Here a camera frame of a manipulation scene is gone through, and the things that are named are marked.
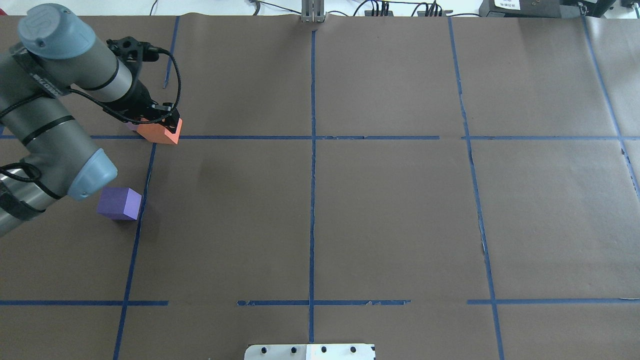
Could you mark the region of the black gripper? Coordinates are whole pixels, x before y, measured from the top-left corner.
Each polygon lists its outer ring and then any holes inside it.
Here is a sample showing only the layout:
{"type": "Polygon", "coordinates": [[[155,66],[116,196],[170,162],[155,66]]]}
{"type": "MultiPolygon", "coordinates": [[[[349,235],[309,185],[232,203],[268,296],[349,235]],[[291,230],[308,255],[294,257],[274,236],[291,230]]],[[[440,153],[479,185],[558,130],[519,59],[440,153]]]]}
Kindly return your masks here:
{"type": "Polygon", "coordinates": [[[161,123],[169,132],[177,132],[181,120],[178,108],[174,103],[159,105],[137,79],[122,98],[104,103],[103,111],[121,121],[127,118],[136,122],[161,123]]]}

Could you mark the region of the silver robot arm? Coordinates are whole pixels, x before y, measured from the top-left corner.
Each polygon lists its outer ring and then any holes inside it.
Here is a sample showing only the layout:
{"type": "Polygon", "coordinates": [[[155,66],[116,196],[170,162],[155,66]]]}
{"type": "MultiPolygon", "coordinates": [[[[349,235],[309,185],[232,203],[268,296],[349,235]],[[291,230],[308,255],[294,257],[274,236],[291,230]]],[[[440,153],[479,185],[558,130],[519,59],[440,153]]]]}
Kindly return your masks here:
{"type": "Polygon", "coordinates": [[[1,234],[42,215],[62,198],[93,196],[118,171],[60,98],[82,96],[131,125],[179,127],[182,82],[173,102],[151,98],[140,80],[144,62],[166,48],[131,36],[102,41],[68,7],[39,4],[17,26],[19,42],[1,54],[1,125],[29,154],[1,167],[1,234]]]}

